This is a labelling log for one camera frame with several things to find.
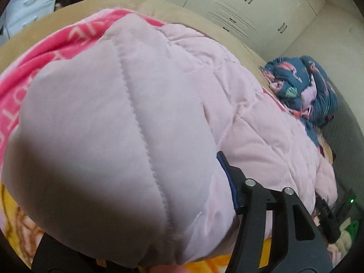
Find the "grey padded headboard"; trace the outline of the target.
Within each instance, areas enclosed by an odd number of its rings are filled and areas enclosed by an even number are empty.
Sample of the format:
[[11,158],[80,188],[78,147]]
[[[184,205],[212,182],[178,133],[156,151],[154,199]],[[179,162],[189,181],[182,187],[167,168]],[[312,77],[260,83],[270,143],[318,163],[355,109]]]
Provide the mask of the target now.
[[322,128],[325,140],[334,153],[333,168],[336,176],[339,201],[353,191],[356,195],[348,217],[363,218],[363,132],[359,123],[336,86],[339,108],[334,118]]

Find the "blue floral quilt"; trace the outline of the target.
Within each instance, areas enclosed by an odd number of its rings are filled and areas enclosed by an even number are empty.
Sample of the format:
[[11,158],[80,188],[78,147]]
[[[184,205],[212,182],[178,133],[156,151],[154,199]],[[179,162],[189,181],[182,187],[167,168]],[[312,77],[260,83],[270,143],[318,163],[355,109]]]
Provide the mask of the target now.
[[339,98],[322,66],[310,56],[278,57],[260,71],[273,94],[319,146],[315,128],[330,122],[339,108]]

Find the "white drawer cabinet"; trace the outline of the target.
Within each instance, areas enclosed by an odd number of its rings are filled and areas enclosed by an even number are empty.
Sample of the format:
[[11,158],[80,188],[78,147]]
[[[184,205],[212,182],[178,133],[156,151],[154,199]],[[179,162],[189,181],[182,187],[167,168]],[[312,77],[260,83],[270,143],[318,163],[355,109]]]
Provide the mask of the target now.
[[1,15],[1,37],[11,38],[33,22],[54,12],[56,0],[10,0]]

